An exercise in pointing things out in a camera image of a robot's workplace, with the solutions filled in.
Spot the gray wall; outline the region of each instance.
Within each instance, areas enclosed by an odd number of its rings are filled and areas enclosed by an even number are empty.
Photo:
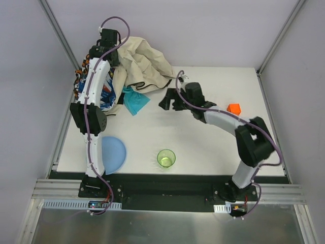
[[[258,68],[297,0],[48,0],[78,62],[117,15],[176,66]],[[126,35],[113,20],[106,28]]]
[[[0,243],[14,243],[44,177],[74,71],[37,0],[0,3]]]
[[[286,164],[325,243],[325,1],[307,1],[262,82]]]

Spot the white tabletop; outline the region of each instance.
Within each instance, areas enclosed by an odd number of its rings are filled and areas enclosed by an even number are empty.
[[[264,119],[272,137],[273,131],[254,68],[174,67],[183,69],[191,81],[200,83],[207,101],[227,108],[239,103],[241,116]],[[193,118],[190,111],[164,111],[158,103],[166,89],[146,94],[150,102],[132,116],[123,106],[116,116],[109,116],[103,136],[115,136],[126,146],[124,165],[117,173],[133,174],[191,174],[231,175],[240,158],[235,137],[222,129],[204,124]],[[176,155],[175,164],[163,169],[157,163],[161,149],[171,149]],[[59,172],[85,172],[86,146],[73,119],[59,159]],[[274,152],[268,163],[277,163]],[[263,167],[259,175],[283,176],[283,169]]]

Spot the orange block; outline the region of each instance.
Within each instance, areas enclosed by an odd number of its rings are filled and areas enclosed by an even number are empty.
[[[239,115],[242,110],[240,109],[239,103],[230,103],[227,108],[228,112],[231,112],[235,115]]]

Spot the green cup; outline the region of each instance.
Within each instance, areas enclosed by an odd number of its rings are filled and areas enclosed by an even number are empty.
[[[164,168],[171,167],[175,163],[175,160],[176,156],[174,152],[169,149],[163,149],[157,155],[158,163]]]

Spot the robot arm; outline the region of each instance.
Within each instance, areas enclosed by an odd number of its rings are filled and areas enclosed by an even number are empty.
[[[96,72],[92,73],[93,68],[98,61],[98,58],[92,58],[89,61],[89,75],[87,76],[85,88],[78,99],[77,103],[72,103],[70,109],[72,116],[76,122],[77,127],[80,129],[80,132],[83,134],[86,146],[86,160],[87,160],[87,169],[86,175],[89,177],[96,177],[95,172],[92,170],[89,163],[89,154],[91,155],[93,166],[96,172],[99,175],[104,174],[104,165],[102,159],[102,134],[101,132],[105,130],[107,117],[100,110],[100,98],[104,85],[105,78],[111,68],[107,60],[100,61],[99,65],[96,68]],[[88,135],[86,130],[86,124],[84,121],[83,106],[85,104],[86,88],[88,87],[89,80],[93,74],[92,83],[89,88],[89,95],[87,100],[87,109],[88,109],[88,121],[90,128],[90,137],[91,143],[90,148],[88,149]]]
[[[205,101],[202,94],[201,86],[197,82],[185,83],[182,82],[182,88],[180,93],[190,104],[215,110],[223,110],[212,102]],[[159,106],[164,110],[169,110],[170,100],[175,100],[173,103],[173,109],[176,111],[188,109],[192,112],[194,118],[210,125],[215,125],[228,133],[235,136],[237,141],[238,153],[241,158],[241,162],[237,168],[236,173],[232,176],[232,179],[225,185],[223,189],[219,189],[218,195],[223,200],[229,202],[235,202],[236,196],[245,191],[251,184],[252,178],[255,176],[255,172],[258,165],[267,159],[274,151],[271,143],[265,138],[265,136],[258,130],[252,128],[249,125],[240,122],[236,118],[230,117],[226,114],[216,111],[204,111],[192,108],[185,104],[179,97],[176,89],[169,88],[166,96],[159,103]],[[253,119],[242,118],[243,120],[250,122],[266,133],[269,133],[265,122],[262,118],[256,117]]]
[[[101,39],[97,40],[96,45],[89,50],[89,71],[84,85],[84,90],[80,95],[77,103],[70,104],[70,111],[73,119],[83,134],[86,147],[86,161],[87,169],[86,176],[96,178],[95,172],[92,170],[89,155],[91,155],[93,167],[99,175],[104,174],[104,165],[102,159],[102,135],[101,132],[105,130],[107,124],[107,117],[100,109],[100,99],[102,89],[106,76],[110,71],[111,65],[117,66],[119,64],[117,51],[107,54],[96,66],[96,63],[102,55],[108,50],[112,49],[117,43],[118,31],[113,29],[101,29]],[[87,99],[87,116],[90,129],[90,145],[88,145],[88,135],[86,129],[86,122],[84,117],[84,104],[86,93]]]

